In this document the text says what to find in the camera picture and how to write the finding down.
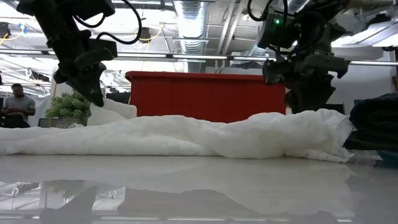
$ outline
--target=crumpled white sheet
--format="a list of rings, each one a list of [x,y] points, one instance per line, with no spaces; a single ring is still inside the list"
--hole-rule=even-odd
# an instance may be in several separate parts
[[[225,124],[184,116],[121,120],[120,117],[116,119],[116,112],[97,109],[100,110],[93,110],[93,116],[106,124],[71,129],[0,129],[0,154],[248,159],[290,156],[332,162],[346,162],[351,156],[342,145],[353,126],[345,115],[332,110],[292,115],[261,113],[244,121]]]

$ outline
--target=man in gray shirt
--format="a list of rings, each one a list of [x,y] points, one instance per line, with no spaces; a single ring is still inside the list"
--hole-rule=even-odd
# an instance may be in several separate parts
[[[35,101],[24,94],[21,84],[15,83],[11,88],[14,96],[6,98],[1,112],[4,114],[19,113],[27,123],[28,116],[36,114]]]

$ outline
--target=ceiling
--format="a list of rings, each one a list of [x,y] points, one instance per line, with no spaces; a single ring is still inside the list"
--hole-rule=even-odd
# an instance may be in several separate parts
[[[139,5],[140,2],[150,1],[131,1]],[[204,54],[215,54],[222,35],[223,22],[230,0],[214,0],[207,4],[206,12],[206,45]],[[384,9],[390,5],[390,1],[353,1],[352,9],[361,9],[363,12]],[[18,37],[13,40],[5,40],[0,45],[1,49],[23,49],[23,50],[48,50],[46,46],[46,38],[43,35],[38,22],[34,17],[21,14],[14,8],[17,1],[0,0],[0,22],[10,23],[11,38]],[[252,10],[255,14],[260,13],[264,9],[266,1],[254,0]],[[142,21],[144,27],[148,27],[153,38],[147,43],[136,43],[134,45],[123,45],[118,43],[118,52],[141,52],[141,53],[162,53],[162,54],[180,54],[182,48],[178,40],[177,16],[173,11],[167,10],[151,10],[137,8],[139,14],[145,20]],[[257,39],[259,23],[252,20],[245,20],[244,13],[239,14],[236,29],[233,32],[233,39],[227,47],[227,53],[245,52],[254,46]],[[355,19],[352,11],[347,11],[345,16],[350,19],[343,19],[346,23],[344,27],[362,27],[363,24]],[[101,15],[87,20],[89,24],[95,24],[101,19]],[[78,24],[79,29],[87,29]],[[110,32],[121,39],[131,40],[137,31],[137,19],[132,11],[126,7],[116,9],[115,15],[106,18],[102,26],[96,29],[90,29],[93,35],[100,32]],[[48,76],[50,79],[54,69],[56,69],[58,60],[54,55],[41,56],[23,56],[0,54],[0,70],[2,71],[2,79],[6,86],[0,86],[0,94],[10,92],[12,83],[21,83],[25,86],[28,94],[44,96],[50,91],[50,83],[32,79],[31,70]],[[212,66],[214,62],[208,62],[206,66]],[[121,60],[116,59],[110,62],[104,62],[107,71],[101,77],[103,85],[117,87],[119,91],[128,90],[129,82],[124,79],[124,73],[127,71],[158,71],[158,72],[184,72],[186,62],[153,62],[153,61],[137,61],[137,60]]]

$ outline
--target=potted plant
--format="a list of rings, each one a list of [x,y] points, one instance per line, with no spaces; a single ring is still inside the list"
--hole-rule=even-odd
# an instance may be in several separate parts
[[[45,117],[58,118],[67,123],[87,124],[87,119],[91,115],[90,102],[81,94],[62,93],[61,97],[52,100],[51,108],[45,112]]]

